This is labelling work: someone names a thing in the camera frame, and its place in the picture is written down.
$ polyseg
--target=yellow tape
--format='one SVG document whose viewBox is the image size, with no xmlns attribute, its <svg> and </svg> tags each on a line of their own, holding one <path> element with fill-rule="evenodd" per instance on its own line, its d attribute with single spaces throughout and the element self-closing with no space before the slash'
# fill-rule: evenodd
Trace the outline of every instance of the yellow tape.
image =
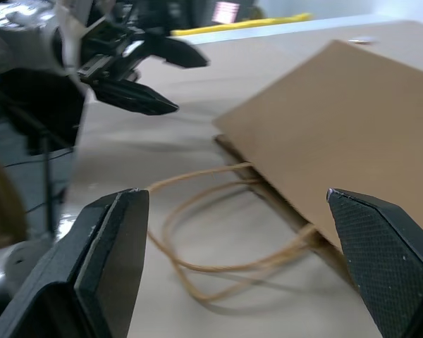
<svg viewBox="0 0 423 338">
<path fill-rule="evenodd" d="M 242 21 L 241 23 L 229 23 L 227 25 L 216 25 L 216 26 L 209 26 L 209 27 L 193 28 L 192 30 L 174 30 L 172 32 L 172 35 L 174 37 L 182 37 L 185 35 L 222 32 L 224 30 L 239 30 L 241 28 L 280 25 L 281 23 L 298 23 L 301 21 L 308 21 L 311 18 L 312 18 L 312 14 L 302 13 L 302 14 L 291 16 L 289 18 L 249 20 L 249 21 Z"/>
</svg>

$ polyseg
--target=small white object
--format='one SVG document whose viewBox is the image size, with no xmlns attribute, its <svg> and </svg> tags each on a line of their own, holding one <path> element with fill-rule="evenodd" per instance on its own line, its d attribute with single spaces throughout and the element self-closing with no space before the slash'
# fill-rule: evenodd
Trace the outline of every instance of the small white object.
<svg viewBox="0 0 423 338">
<path fill-rule="evenodd" d="M 239 8 L 239 4 L 227 1 L 218 1 L 214 9 L 212 21 L 221 24 L 234 23 Z"/>
<path fill-rule="evenodd" d="M 142 41 L 133 42 L 130 46 L 127 46 L 127 48 L 124 49 L 124 51 L 122 52 L 122 57 L 126 58 L 132 53 L 132 51 L 134 51 L 137 47 L 141 45 L 142 45 Z"/>
<path fill-rule="evenodd" d="M 374 37 L 354 37 L 348 40 L 353 44 L 373 44 L 376 42 Z"/>
</svg>

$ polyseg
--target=white wall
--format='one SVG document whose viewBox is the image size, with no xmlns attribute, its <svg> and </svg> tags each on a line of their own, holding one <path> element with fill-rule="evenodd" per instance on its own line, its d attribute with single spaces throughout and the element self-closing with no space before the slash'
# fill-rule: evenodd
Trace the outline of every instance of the white wall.
<svg viewBox="0 0 423 338">
<path fill-rule="evenodd" d="M 374 12 L 423 22 L 423 0 L 376 0 Z"/>
<path fill-rule="evenodd" d="M 369 14 L 377 0 L 259 0 L 268 18 L 312 13 L 316 19 Z"/>
<path fill-rule="evenodd" d="M 423 0 L 258 0 L 268 18 L 310 12 L 316 19 L 380 14 L 423 22 Z"/>
</svg>

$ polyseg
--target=brown paper bag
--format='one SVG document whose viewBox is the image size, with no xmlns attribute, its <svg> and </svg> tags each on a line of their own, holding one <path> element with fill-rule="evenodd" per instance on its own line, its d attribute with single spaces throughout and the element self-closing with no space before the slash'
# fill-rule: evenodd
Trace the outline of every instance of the brown paper bag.
<svg viewBox="0 0 423 338">
<path fill-rule="evenodd" d="M 337 247 L 329 187 L 398 204 L 423 228 L 423 25 L 391 27 L 370 29 L 371 45 L 330 42 L 216 121 Z"/>
</svg>

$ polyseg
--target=table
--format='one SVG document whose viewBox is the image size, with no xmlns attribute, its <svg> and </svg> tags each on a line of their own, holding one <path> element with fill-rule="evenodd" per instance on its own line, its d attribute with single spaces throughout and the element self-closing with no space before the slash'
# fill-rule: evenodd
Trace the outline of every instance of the table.
<svg viewBox="0 0 423 338">
<path fill-rule="evenodd" d="M 225 164 L 213 142 L 213 119 L 243 102 L 334 37 L 360 36 L 362 27 L 299 32 L 201 44 L 208 68 L 179 70 L 158 60 L 140 67 L 141 83 L 180 105 L 147 117 L 90 99 L 78 140 L 61 231 L 98 197 L 181 173 Z M 149 226 L 233 174 L 203 177 L 151 198 Z M 244 189 L 203 201 L 177 227 L 181 257 L 198 264 L 235 264 L 274 252 L 295 234 L 263 201 Z M 379 331 L 360 297 L 319 257 L 307 254 L 244 292 L 209 305 L 192 299 L 168 259 L 147 243 L 145 268 L 129 338 L 271 337 L 376 338 Z M 194 274 L 206 292 L 239 280 L 236 274 Z"/>
</svg>

